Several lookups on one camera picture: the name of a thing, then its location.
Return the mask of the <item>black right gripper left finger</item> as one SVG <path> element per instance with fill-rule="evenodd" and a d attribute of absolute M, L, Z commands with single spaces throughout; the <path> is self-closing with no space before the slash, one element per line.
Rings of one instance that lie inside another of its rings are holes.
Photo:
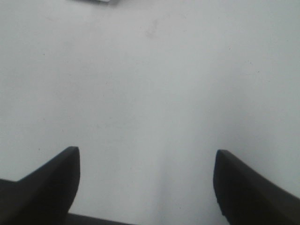
<path fill-rule="evenodd" d="M 80 181 L 80 152 L 67 147 L 20 180 L 0 180 L 2 225 L 62 225 Z"/>

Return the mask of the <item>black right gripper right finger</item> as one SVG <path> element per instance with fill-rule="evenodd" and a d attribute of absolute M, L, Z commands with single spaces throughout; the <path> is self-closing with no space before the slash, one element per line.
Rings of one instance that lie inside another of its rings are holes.
<path fill-rule="evenodd" d="M 213 188 L 221 213 L 231 225 L 300 223 L 300 199 L 228 150 L 216 152 Z"/>

